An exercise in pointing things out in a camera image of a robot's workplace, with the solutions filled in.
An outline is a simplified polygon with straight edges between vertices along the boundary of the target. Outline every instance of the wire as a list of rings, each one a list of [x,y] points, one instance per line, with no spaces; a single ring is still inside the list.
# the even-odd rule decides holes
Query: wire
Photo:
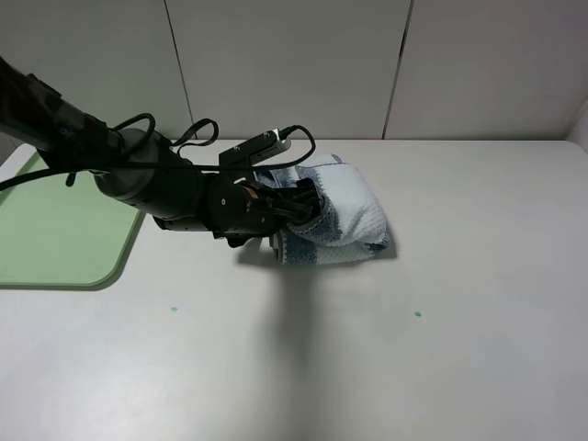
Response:
[[[43,170],[37,170],[36,172],[25,173],[24,175],[18,175],[11,179],[7,179],[6,181],[0,182],[0,191],[4,191],[9,189],[10,187],[19,186],[20,184],[25,184],[30,181],[36,181],[37,179],[41,179],[43,177],[55,176],[55,175],[65,175],[74,172],[72,170],[63,170],[63,169],[55,169],[55,168],[45,168]]]
[[[204,142],[199,142],[199,143],[194,143],[194,142],[186,143],[189,141],[190,138],[192,138],[192,136],[196,135],[196,133],[199,130],[204,129],[209,124],[212,125],[212,129],[214,130],[212,133],[212,136],[210,137],[209,140],[204,141]],[[219,138],[219,124],[217,123],[217,121],[215,121],[213,119],[209,119],[209,118],[204,118],[204,119],[201,119],[200,121],[196,121],[194,124],[192,124],[190,126],[190,128],[188,130],[186,130],[186,132],[180,137],[179,140],[172,143],[172,147],[177,147],[178,145],[181,145],[181,144],[199,145],[199,146],[211,145],[218,138]]]
[[[129,122],[130,120],[125,121],[122,124],[130,125],[133,122],[136,122],[136,120],[132,121],[132,122]],[[283,129],[280,131],[280,138],[287,137],[290,133],[292,133],[295,130],[302,131],[308,137],[308,139],[311,143],[311,147],[299,159],[294,160],[294,161],[290,161],[287,163],[256,165],[256,166],[241,166],[241,167],[223,166],[223,165],[199,165],[199,164],[161,165],[161,164],[156,164],[156,163],[124,163],[124,164],[111,164],[105,168],[107,168],[108,170],[111,170],[111,169],[130,169],[130,170],[150,170],[150,169],[172,170],[172,169],[174,169],[174,170],[177,170],[177,169],[179,169],[179,170],[199,170],[199,171],[203,171],[203,172],[264,172],[264,171],[269,171],[269,170],[279,170],[279,169],[283,169],[283,168],[290,168],[290,167],[293,167],[295,165],[302,163],[303,161],[306,161],[308,158],[311,157],[311,155],[316,150],[316,141],[312,137],[312,134],[305,127],[291,126],[286,129]],[[11,179],[7,179],[4,182],[0,182],[0,192],[7,190],[10,187],[18,186],[20,184],[25,184],[30,181],[35,181],[35,180],[41,179],[43,177],[77,173],[77,172],[82,172],[84,170],[85,170],[84,168],[74,169],[74,170],[46,168],[44,170],[38,170],[36,172],[26,173],[24,175],[18,175],[18,176],[11,178]]]
[[[155,117],[151,113],[140,113],[139,115],[132,117],[131,119],[127,119],[126,121],[123,121],[119,125],[112,128],[114,131],[119,131],[125,129],[131,124],[134,124],[135,122],[143,121],[144,119],[149,121],[149,127],[147,128],[147,131],[145,131],[143,136],[141,136],[141,138],[135,142],[135,144],[127,152],[124,153],[122,156],[123,159],[127,159],[129,156],[139,150],[143,144],[149,140],[151,135],[153,135],[153,132],[155,131]]]
[[[280,132],[280,138],[282,133],[290,134],[295,130],[300,130],[308,137],[311,142],[310,149],[304,153],[299,159],[290,161],[288,163],[280,164],[269,164],[269,165],[256,165],[256,166],[231,166],[231,165],[199,165],[199,164],[171,164],[161,165],[155,163],[124,163],[124,164],[110,164],[110,169],[131,169],[131,170],[152,170],[152,169],[167,169],[167,170],[199,170],[201,172],[267,172],[270,170],[280,170],[283,168],[290,168],[298,165],[312,156],[316,150],[316,141],[312,137],[312,134],[302,126],[291,126]]]

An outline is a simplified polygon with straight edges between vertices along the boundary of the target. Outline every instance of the towel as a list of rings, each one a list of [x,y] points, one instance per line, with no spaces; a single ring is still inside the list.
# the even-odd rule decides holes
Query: towel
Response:
[[[304,225],[288,224],[271,240],[282,264],[324,265],[367,260],[390,246],[386,216],[357,169],[334,154],[295,167],[259,172],[272,188],[295,187],[311,178],[320,192],[321,214]]]

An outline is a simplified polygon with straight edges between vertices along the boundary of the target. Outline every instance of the white wall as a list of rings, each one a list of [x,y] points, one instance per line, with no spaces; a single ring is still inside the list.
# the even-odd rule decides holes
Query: white wall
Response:
[[[194,119],[380,138],[409,0],[168,0]]]
[[[142,112],[170,136],[190,124],[162,0],[10,2],[0,53],[110,125]]]
[[[389,139],[563,139],[588,94],[585,0],[415,0]]]

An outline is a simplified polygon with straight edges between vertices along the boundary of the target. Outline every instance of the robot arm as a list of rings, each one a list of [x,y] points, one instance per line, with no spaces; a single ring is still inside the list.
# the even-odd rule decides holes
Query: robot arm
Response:
[[[149,120],[147,131],[126,127]],[[181,141],[212,124],[197,122]],[[304,131],[311,149],[298,161],[254,166],[289,147],[289,134]],[[287,222],[302,224],[321,210],[314,183],[304,179],[295,188],[270,188],[255,181],[254,171],[299,164],[314,151],[311,134],[301,126],[262,133],[220,154],[220,165],[194,165],[172,150],[155,130],[155,119],[141,114],[115,128],[73,107],[33,75],[25,76],[0,57],[0,131],[32,144],[49,167],[37,175],[21,175],[0,183],[0,191],[48,175],[94,174],[100,191],[154,216],[172,231],[211,231],[231,247],[252,237],[274,234]]]

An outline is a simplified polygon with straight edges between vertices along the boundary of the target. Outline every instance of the wall seam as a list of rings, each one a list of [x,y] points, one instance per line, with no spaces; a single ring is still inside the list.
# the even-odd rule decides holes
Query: wall seam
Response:
[[[394,72],[394,81],[392,82],[392,90],[390,91],[390,100],[388,102],[388,110],[386,111],[386,119],[384,120],[384,129],[382,130],[382,140],[386,139],[386,131],[388,130],[388,122],[390,120],[390,113],[392,111],[392,101],[394,100],[394,94],[396,93],[396,84],[398,83],[398,75],[401,71],[402,55],[404,54],[404,45],[406,44],[406,38],[408,36],[408,29],[411,26],[411,18],[413,16],[414,1],[408,6],[408,14],[406,15],[406,22],[404,23],[404,32],[402,33],[401,48],[398,51],[398,61],[396,62],[396,71]]]
[[[188,97],[188,94],[187,94],[186,80],[184,78],[184,71],[182,70],[182,62],[180,61],[180,53],[177,49],[177,43],[175,42],[174,27],[172,26],[172,18],[169,14],[169,7],[167,6],[167,0],[164,0],[164,6],[165,6],[165,14],[167,15],[167,23],[169,24],[169,30],[172,34],[172,42],[174,43],[175,59],[177,60],[177,67],[180,71],[180,78],[182,79],[182,87],[184,88],[184,97],[186,98],[187,112],[190,115],[190,121],[192,121],[192,124],[194,124],[194,116],[192,115],[192,107],[190,106],[190,98]]]

